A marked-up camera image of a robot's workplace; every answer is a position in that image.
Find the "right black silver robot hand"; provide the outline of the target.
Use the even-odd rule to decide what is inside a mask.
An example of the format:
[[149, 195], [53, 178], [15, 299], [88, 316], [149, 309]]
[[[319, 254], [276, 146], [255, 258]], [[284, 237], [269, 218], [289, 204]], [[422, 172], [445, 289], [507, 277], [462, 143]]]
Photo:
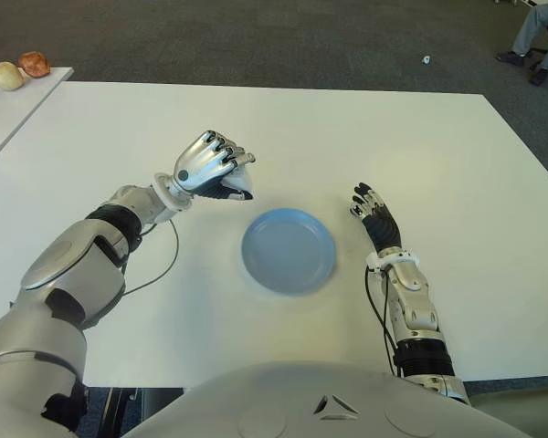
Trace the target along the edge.
[[401, 247], [398, 225], [379, 193], [364, 182], [355, 186], [354, 192], [350, 213], [363, 224], [375, 251]]

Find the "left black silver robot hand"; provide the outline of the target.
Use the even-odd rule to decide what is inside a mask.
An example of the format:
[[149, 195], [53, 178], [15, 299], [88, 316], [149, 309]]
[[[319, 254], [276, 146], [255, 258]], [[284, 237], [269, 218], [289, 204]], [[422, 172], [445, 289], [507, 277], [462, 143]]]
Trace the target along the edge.
[[209, 199], [249, 201], [249, 189], [232, 187], [225, 179], [256, 160], [252, 153], [214, 130], [206, 130], [179, 156], [173, 181], [178, 189]]

